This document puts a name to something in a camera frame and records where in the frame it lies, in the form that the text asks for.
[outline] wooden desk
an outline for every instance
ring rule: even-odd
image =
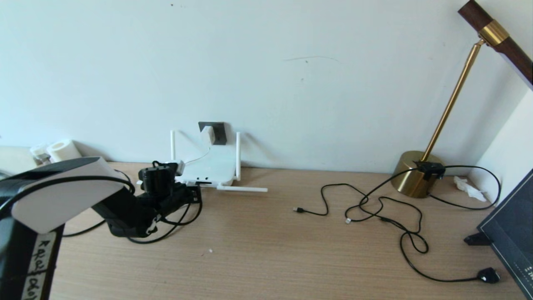
[[[146,164],[112,163],[137,179]],[[378,219],[345,224],[344,210],[360,195],[346,187],[326,190],[330,214],[297,214],[293,207],[324,211],[320,188],[350,183],[364,192],[387,174],[243,169],[239,185],[268,193],[203,189],[204,210],[192,224],[154,244],[116,238],[106,226],[64,239],[52,299],[523,299],[512,277],[489,247],[469,247],[463,238],[489,211],[466,211],[431,199],[410,199],[385,185],[388,195],[424,213],[422,236],[430,252],[420,255],[405,241],[413,263],[442,279],[475,276],[494,267],[500,283],[440,283],[416,274],[399,249],[401,232]],[[479,204],[439,182],[435,194]],[[415,228],[417,213],[388,202],[383,215]],[[101,220],[87,211],[69,221],[74,232]],[[159,226],[163,233],[168,227]]]

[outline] white wall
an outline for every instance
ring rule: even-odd
[[[532,129],[533,92],[530,90],[476,164],[491,170],[502,182],[501,200],[533,169]],[[498,190],[491,175],[475,170],[469,177],[479,189],[487,191],[490,201],[496,199]]]
[[[0,145],[164,160],[179,129],[187,160],[197,122],[226,121],[250,165],[391,172],[425,148],[477,41],[465,2],[1,2]],[[532,56],[531,0],[480,3]],[[434,154],[475,163],[525,92],[484,47]]]

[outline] power outlet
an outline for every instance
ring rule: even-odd
[[[202,129],[204,129],[205,126],[213,127],[213,132],[215,133],[215,142],[213,143],[213,145],[225,145],[228,142],[224,122],[198,122],[200,132],[202,131]]]

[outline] white router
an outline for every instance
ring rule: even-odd
[[[240,132],[236,135],[235,155],[231,145],[211,145],[204,156],[185,163],[183,174],[175,177],[176,182],[188,186],[200,184],[201,187],[212,187],[222,191],[268,192],[268,188],[263,187],[231,186],[234,180],[240,181]],[[172,161],[175,161],[174,130],[171,130],[171,157]]]

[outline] desk lamp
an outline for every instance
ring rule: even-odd
[[[402,154],[398,162],[394,175],[405,171],[405,173],[394,178],[391,183],[400,193],[413,198],[425,198],[435,184],[438,175],[432,175],[424,178],[424,173],[419,170],[408,172],[407,170],[416,169],[417,162],[441,163],[442,161],[431,154],[433,146],[439,138],[439,134],[444,127],[446,119],[454,106],[457,97],[463,87],[475,58],[483,44],[499,52],[505,59],[512,63],[517,73],[533,89],[533,62],[524,53],[524,51],[509,36],[509,33],[494,20],[478,3],[474,0],[468,1],[458,13],[478,32],[480,40],[474,44],[466,59],[463,71],[451,94],[448,105],[442,114],[439,124],[431,137],[426,151],[407,151]]]

